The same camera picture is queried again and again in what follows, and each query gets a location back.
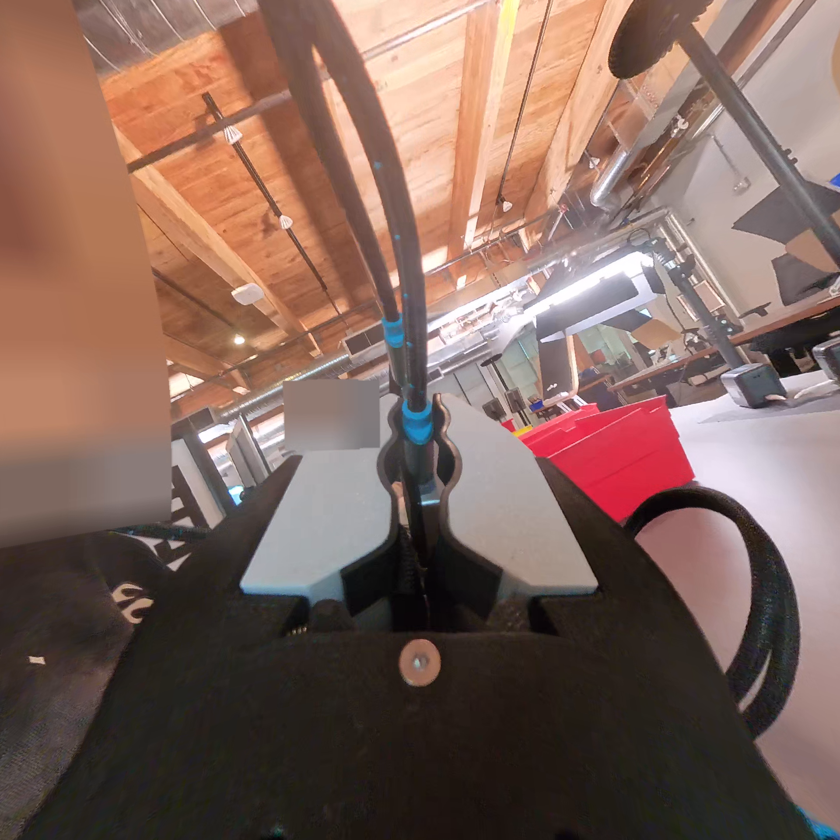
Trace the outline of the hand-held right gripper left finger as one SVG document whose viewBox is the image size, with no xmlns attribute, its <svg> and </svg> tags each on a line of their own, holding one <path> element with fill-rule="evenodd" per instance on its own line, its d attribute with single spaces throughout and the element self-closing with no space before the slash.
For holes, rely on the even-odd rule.
<svg viewBox="0 0 840 840">
<path fill-rule="evenodd" d="M 287 392 L 285 442 L 300 460 L 240 581 L 247 595 L 379 599 L 396 502 L 380 471 L 395 395 Z"/>
</svg>

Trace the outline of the ceiling air vent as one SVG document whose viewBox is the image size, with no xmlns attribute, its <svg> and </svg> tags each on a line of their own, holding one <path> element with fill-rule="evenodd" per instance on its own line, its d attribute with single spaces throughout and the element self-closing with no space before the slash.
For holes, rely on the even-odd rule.
<svg viewBox="0 0 840 840">
<path fill-rule="evenodd" d="M 357 357 L 369 360 L 387 355 L 383 323 L 378 321 L 364 330 L 346 336 L 340 345 L 353 360 Z"/>
</svg>

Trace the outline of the small wood-rimmed black board on stand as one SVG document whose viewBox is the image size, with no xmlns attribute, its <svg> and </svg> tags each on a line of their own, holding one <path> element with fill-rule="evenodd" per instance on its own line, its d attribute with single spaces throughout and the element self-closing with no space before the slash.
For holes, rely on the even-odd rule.
<svg viewBox="0 0 840 840">
<path fill-rule="evenodd" d="M 541 341 L 539 365 L 545 406 L 559 405 L 578 395 L 580 378 L 573 336 Z"/>
</svg>

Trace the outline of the person's dark printed shirt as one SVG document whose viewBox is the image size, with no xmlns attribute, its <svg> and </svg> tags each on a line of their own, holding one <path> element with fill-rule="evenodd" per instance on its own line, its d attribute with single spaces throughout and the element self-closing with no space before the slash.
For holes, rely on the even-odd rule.
<svg viewBox="0 0 840 840">
<path fill-rule="evenodd" d="M 219 533 L 177 571 L 121 534 L 2 550 L 2 838 L 225 838 L 201 756 Z"/>
</svg>

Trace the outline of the led light panel on stand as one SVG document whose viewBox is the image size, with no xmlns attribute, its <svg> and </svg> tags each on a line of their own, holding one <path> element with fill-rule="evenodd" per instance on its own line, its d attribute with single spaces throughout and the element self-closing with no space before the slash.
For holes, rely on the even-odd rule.
<svg viewBox="0 0 840 840">
<path fill-rule="evenodd" d="M 526 312 L 541 343 L 597 325 L 632 333 L 652 319 L 642 308 L 664 294 L 665 284 L 651 255 L 626 246 L 548 281 Z"/>
</svg>

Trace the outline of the red plastic bin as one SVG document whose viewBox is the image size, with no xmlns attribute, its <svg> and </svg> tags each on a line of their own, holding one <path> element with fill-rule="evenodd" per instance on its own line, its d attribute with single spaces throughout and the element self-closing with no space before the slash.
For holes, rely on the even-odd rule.
<svg viewBox="0 0 840 840">
<path fill-rule="evenodd" d="M 529 448 L 547 444 L 551 440 L 575 442 L 597 432 L 611 424 L 630 418 L 664 417 L 669 418 L 670 411 L 663 396 L 632 403 L 601 412 L 598 406 L 587 404 L 576 412 L 566 413 L 535 427 L 529 432 L 520 432 L 516 437 Z"/>
<path fill-rule="evenodd" d="M 695 478 L 671 414 L 630 418 L 573 443 L 551 440 L 529 449 L 618 522 L 647 498 Z"/>
</svg>

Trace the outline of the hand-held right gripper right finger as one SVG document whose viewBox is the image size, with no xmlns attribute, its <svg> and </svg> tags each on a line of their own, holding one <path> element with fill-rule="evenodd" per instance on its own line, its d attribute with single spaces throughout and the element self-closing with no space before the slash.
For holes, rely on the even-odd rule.
<svg viewBox="0 0 840 840">
<path fill-rule="evenodd" d="M 598 581 L 536 456 L 450 394 L 435 395 L 436 584 L 454 599 L 591 595 Z"/>
</svg>

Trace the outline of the framed black-white marker sign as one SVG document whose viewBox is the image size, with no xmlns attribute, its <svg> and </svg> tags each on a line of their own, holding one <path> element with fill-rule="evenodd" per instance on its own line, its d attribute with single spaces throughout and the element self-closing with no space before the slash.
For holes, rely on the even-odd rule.
<svg viewBox="0 0 840 840">
<path fill-rule="evenodd" d="M 192 462 L 185 466 L 174 464 L 171 483 L 171 522 L 214 529 L 224 519 L 224 510 L 219 507 L 200 471 Z"/>
</svg>

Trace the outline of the silver ventilation duct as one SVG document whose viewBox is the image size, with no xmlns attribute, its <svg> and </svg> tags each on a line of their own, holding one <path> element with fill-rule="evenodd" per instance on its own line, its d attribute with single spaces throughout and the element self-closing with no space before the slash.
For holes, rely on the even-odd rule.
<svg viewBox="0 0 840 840">
<path fill-rule="evenodd" d="M 632 199 L 631 173 L 647 147 L 646 143 L 625 146 L 620 142 L 617 145 L 598 171 L 590 191 L 590 204 L 596 211 L 614 213 Z"/>
</svg>

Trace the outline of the wooden office desk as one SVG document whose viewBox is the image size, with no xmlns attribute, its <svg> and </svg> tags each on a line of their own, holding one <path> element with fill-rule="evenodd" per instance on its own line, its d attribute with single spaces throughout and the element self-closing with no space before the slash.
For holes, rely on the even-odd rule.
<svg viewBox="0 0 840 840">
<path fill-rule="evenodd" d="M 730 337 L 729 341 L 733 347 L 739 348 L 742 345 L 751 343 L 760 335 L 769 333 L 777 329 L 782 329 L 788 326 L 789 324 L 804 319 L 820 317 L 824 313 L 829 312 L 830 310 L 837 308 L 838 306 L 839 297 L 825 297 L 823 299 L 817 300 L 807 299 L 805 301 L 797 303 L 792 307 L 785 308 L 781 312 L 775 313 L 775 315 L 773 316 L 768 316 L 770 320 L 763 320 L 761 323 L 759 323 L 752 329 L 748 329 L 744 332 L 738 333 Z M 706 358 L 714 354 L 715 352 L 715 348 L 709 348 L 706 350 L 697 351 L 674 362 L 656 365 L 650 369 L 647 369 L 645 372 L 637 373 L 622 381 L 610 385 L 607 388 L 607 390 L 610 393 L 622 392 L 627 387 L 638 385 L 643 382 L 648 382 L 658 375 L 669 373 L 671 371 L 682 371 L 691 362 L 702 358 Z"/>
</svg>

